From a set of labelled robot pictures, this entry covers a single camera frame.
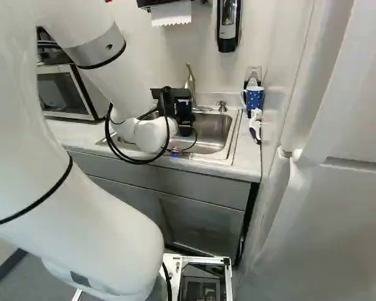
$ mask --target microwave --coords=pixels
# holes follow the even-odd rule
[[[38,63],[36,75],[45,116],[83,120],[106,116],[110,102],[75,64]]]

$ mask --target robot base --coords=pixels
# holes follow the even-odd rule
[[[198,257],[164,254],[169,272],[172,301],[232,301],[231,260],[227,257]],[[83,296],[77,290],[72,301]],[[167,287],[163,269],[146,301],[166,301]]]

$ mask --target white refrigerator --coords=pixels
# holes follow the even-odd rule
[[[376,0],[277,1],[236,300],[376,300]]]

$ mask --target microwave door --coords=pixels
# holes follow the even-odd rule
[[[94,120],[69,65],[39,66],[38,91],[45,115]]]

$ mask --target faucet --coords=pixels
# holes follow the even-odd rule
[[[226,107],[227,103],[226,103],[224,100],[220,100],[220,101],[218,101],[218,102],[216,103],[216,105],[219,105],[219,106],[220,106],[220,107],[219,107],[219,112],[220,112],[220,113],[225,113],[225,112],[227,112],[227,107]]]
[[[187,63],[187,68],[188,68],[189,75],[188,75],[187,80],[185,81],[183,88],[189,89],[191,91],[192,108],[195,108],[196,107],[195,78],[194,78],[194,74],[192,74],[191,65],[189,63]]]

